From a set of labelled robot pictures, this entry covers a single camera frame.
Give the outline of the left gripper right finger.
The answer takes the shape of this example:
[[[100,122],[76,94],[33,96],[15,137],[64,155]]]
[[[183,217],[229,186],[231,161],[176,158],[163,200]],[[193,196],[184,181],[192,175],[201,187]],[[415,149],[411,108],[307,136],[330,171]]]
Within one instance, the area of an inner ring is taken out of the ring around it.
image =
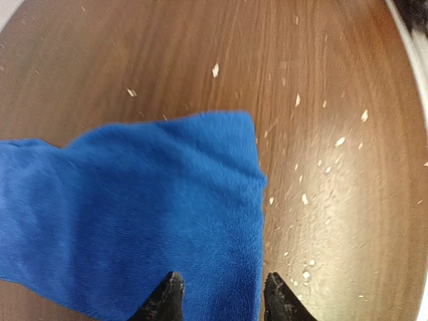
[[[316,321],[277,272],[267,275],[263,297],[265,321]]]

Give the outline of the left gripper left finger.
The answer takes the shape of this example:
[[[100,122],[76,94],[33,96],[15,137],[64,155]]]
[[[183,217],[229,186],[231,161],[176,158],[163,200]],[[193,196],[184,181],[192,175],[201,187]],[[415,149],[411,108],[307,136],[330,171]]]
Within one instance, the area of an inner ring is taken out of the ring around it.
[[[185,283],[179,272],[169,272],[129,321],[183,321]]]

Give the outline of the blue towel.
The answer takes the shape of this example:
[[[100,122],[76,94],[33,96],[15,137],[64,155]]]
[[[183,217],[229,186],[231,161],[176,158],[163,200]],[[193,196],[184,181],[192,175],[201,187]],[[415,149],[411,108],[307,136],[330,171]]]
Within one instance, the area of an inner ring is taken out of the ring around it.
[[[264,188],[246,112],[4,140],[1,278],[126,320],[174,271],[185,320],[257,320]]]

